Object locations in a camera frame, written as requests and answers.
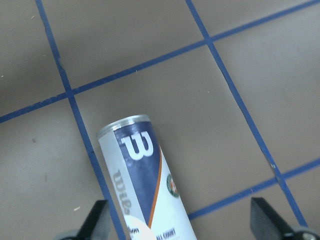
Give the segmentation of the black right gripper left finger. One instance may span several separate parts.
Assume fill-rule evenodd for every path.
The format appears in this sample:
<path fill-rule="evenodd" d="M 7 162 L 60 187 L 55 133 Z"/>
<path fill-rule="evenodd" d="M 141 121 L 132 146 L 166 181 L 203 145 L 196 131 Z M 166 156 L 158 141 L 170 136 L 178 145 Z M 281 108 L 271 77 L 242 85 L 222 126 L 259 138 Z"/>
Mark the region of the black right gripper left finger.
<path fill-rule="evenodd" d="M 108 201 L 97 200 L 75 236 L 76 240 L 108 239 Z"/>

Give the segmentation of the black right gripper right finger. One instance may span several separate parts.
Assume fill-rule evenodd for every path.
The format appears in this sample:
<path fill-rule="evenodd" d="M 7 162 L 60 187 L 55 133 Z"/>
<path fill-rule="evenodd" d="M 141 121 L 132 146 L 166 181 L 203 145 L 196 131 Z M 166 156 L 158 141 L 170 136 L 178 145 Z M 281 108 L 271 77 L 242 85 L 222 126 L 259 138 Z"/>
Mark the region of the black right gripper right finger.
<path fill-rule="evenodd" d="M 300 239 L 300 235 L 262 197 L 250 200 L 250 229 L 256 240 Z"/>

